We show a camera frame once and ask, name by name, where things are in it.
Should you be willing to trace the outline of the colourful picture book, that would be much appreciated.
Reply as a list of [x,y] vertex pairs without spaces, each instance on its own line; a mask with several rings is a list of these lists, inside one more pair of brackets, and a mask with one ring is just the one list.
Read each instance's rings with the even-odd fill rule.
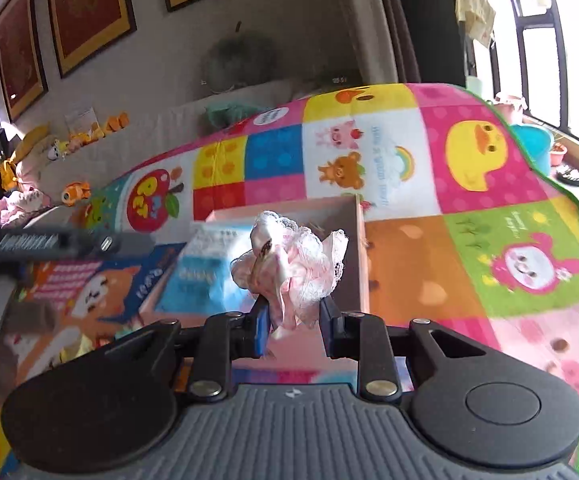
[[183,247],[158,245],[138,258],[37,266],[35,283],[8,307],[0,330],[0,346],[16,364],[14,382],[58,365],[69,347],[98,348],[143,326],[143,304]]

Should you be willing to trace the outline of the blue plastic basin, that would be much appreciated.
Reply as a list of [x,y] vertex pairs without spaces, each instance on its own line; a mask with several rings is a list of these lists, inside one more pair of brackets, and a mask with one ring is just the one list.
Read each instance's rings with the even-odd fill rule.
[[547,129],[533,125],[511,125],[511,130],[536,168],[541,174],[548,176],[551,171],[553,134]]

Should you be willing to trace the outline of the orange fish plush toy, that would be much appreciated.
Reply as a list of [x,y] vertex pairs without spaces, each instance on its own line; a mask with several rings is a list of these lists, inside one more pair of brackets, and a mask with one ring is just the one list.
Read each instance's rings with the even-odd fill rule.
[[82,200],[88,200],[91,196],[91,188],[87,182],[73,182],[65,186],[61,200],[65,206],[75,206]]

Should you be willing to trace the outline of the beige sofa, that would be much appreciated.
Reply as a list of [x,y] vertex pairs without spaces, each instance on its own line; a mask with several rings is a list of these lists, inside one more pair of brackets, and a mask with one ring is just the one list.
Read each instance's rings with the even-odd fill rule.
[[98,190],[152,157],[206,138],[220,129],[210,123],[212,108],[247,106],[250,111],[245,115],[250,116],[336,87],[331,81],[280,79],[216,94],[146,115],[55,160],[49,154],[58,137],[48,124],[41,124],[29,130],[5,159],[16,182],[11,195],[0,200],[0,228],[24,226],[44,208],[61,203],[64,188],[73,182]]

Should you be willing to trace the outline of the green cloth on sofa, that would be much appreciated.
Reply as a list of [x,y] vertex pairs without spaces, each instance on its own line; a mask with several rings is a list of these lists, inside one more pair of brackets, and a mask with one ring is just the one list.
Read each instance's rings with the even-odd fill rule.
[[206,117],[212,128],[222,130],[266,110],[265,107],[247,103],[223,102],[207,105]]

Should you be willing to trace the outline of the grey curtain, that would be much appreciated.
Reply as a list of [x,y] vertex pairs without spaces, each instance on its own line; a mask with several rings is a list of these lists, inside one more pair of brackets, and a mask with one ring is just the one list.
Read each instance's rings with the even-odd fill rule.
[[455,0],[339,0],[365,84],[466,86],[465,32]]

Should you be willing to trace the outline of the blue white milk carton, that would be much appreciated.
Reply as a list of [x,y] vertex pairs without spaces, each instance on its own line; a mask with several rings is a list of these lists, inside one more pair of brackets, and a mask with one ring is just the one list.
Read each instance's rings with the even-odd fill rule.
[[255,298],[231,273],[232,262],[250,248],[247,226],[202,223],[183,247],[154,310],[201,316],[250,310]]

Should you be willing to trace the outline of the orange yellow plush toys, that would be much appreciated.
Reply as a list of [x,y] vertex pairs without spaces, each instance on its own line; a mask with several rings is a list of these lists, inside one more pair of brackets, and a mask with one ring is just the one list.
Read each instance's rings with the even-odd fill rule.
[[47,150],[47,159],[65,158],[89,144],[125,129],[129,124],[130,118],[127,112],[108,116],[105,122],[98,122],[96,112],[89,108],[67,122],[68,139],[55,139]]

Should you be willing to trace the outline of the pink lace cloth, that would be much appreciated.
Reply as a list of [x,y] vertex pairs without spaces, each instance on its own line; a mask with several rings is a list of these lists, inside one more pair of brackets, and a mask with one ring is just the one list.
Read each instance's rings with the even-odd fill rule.
[[231,264],[235,283],[268,300],[272,327],[280,334],[313,327],[320,301],[343,276],[345,232],[335,230],[321,240],[308,226],[265,210],[250,231],[250,244]]

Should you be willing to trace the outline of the colourful cartoon play mat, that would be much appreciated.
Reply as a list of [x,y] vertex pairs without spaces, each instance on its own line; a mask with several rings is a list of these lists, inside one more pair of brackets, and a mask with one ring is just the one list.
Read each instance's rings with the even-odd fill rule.
[[183,244],[215,210],[352,197],[369,309],[398,400],[357,396],[357,362],[232,362],[194,399],[200,326],[175,318],[16,384],[2,479],[574,479],[579,464],[579,202],[477,96],[375,84],[311,96],[142,162],[76,226]]

